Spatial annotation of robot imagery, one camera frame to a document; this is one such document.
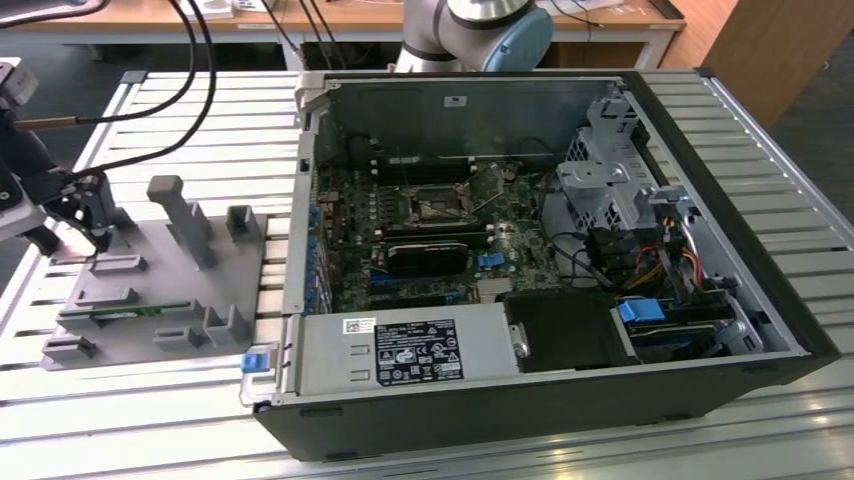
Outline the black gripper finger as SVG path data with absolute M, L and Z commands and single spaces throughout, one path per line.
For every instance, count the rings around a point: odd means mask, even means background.
M 97 253 L 105 253 L 111 245 L 117 206 L 109 178 L 105 172 L 83 176 L 71 183 L 74 188 L 66 197 L 63 218 L 66 223 L 93 244 Z
M 62 240 L 43 222 L 27 220 L 18 236 L 37 246 L 43 256 L 53 256 L 59 250 Z

